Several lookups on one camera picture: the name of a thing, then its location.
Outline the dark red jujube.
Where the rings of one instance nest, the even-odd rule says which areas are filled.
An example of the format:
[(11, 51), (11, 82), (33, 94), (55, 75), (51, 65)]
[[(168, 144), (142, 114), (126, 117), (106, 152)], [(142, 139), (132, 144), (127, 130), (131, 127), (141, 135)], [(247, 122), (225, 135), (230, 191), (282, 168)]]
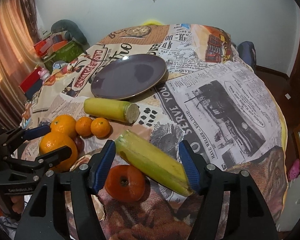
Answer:
[(75, 137), (73, 139), (75, 145), (76, 145), (76, 148), (77, 148), (77, 151), (78, 153), (81, 153), (84, 151), (84, 141), (81, 137)]

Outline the corn cob with cut end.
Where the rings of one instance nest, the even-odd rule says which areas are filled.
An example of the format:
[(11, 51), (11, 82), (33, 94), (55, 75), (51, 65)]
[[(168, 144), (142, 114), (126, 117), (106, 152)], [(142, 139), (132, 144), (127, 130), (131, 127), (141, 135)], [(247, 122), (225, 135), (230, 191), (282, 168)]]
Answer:
[(88, 98), (84, 101), (84, 111), (88, 115), (101, 117), (126, 124), (133, 124), (140, 115), (137, 104), (103, 98)]

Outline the small mandarin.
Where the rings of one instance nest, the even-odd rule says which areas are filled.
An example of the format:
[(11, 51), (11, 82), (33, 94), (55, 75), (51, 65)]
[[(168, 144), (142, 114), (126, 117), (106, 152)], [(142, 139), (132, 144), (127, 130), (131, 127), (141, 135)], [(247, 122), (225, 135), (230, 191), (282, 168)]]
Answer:
[(111, 132), (111, 125), (105, 118), (96, 118), (90, 125), (91, 132), (98, 138), (105, 138)]
[(76, 121), (75, 130), (78, 135), (82, 137), (89, 137), (92, 135), (91, 123), (93, 120), (87, 116), (83, 116)]

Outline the red tomato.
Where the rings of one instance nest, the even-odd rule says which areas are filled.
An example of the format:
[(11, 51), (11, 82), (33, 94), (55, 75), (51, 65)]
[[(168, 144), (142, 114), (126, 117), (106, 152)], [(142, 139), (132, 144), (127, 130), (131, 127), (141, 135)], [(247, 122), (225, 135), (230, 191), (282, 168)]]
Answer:
[(133, 203), (143, 197), (146, 179), (143, 173), (132, 165), (117, 165), (110, 169), (104, 187), (115, 200)]

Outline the green cardboard box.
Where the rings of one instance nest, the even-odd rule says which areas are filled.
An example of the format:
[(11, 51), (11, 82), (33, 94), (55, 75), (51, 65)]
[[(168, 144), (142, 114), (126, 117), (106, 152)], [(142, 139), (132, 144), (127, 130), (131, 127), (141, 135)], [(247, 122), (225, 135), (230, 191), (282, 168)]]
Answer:
[(45, 65), (45, 68), (48, 69), (49, 72), (52, 72), (53, 64), (55, 62), (64, 61), (66, 63), (70, 63), (82, 53), (82, 46), (74, 41), (71, 41), (59, 48), (57, 51), (53, 52), (51, 55), (43, 57), (43, 63)]

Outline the red gift box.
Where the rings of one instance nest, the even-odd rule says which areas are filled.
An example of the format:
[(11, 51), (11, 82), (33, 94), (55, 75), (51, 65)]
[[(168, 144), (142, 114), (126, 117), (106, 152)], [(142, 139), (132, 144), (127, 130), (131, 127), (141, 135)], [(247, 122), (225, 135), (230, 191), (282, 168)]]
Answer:
[(31, 100), (34, 94), (38, 92), (43, 85), (43, 80), (40, 77), (41, 70), (42, 67), (37, 67), (19, 85), (19, 88), (26, 96), (27, 100)]

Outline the blue chair back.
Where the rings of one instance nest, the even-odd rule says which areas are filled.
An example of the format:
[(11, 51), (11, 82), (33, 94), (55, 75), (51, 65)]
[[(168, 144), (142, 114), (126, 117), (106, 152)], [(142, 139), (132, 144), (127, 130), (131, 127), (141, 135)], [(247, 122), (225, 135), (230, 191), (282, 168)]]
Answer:
[(244, 41), (237, 46), (239, 57), (249, 65), (253, 71), (256, 70), (256, 50), (253, 42)]

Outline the orange pink curtain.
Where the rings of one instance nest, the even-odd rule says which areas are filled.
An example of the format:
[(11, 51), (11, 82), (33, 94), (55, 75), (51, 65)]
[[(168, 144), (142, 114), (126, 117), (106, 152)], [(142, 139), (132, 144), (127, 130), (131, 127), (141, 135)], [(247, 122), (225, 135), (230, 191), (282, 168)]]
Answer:
[(21, 0), (0, 0), (0, 127), (19, 126), (26, 101), (19, 85), (39, 62)]

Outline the newspaper print tablecloth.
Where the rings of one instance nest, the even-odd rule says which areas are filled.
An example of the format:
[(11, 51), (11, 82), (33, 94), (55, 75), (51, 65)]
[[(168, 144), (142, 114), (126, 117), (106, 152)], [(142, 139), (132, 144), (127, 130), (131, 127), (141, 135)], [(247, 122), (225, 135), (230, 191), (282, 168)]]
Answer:
[[(263, 81), (239, 58), (228, 33), (199, 24), (141, 25), (110, 33), (67, 66), (53, 72), (25, 105), (22, 126), (34, 128), (61, 114), (88, 116), (93, 80), (110, 63), (136, 54), (165, 61), (163, 81), (131, 99), (140, 107), (128, 126), (109, 121), (115, 140), (130, 130), (181, 163), (177, 143), (223, 171), (247, 170), (260, 189), (274, 223), (287, 191), (287, 128)], [(145, 200), (124, 204), (106, 190), (93, 197), (107, 239), (187, 239), (203, 197), (183, 197), (149, 179)]]

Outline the purple round plate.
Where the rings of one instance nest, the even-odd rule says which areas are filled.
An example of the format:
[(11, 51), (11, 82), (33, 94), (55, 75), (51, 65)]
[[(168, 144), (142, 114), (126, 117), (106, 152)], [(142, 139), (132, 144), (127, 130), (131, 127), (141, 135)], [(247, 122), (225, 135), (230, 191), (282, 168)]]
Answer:
[(159, 83), (166, 72), (165, 60), (156, 55), (124, 56), (96, 74), (91, 83), (91, 92), (96, 98), (132, 98)]

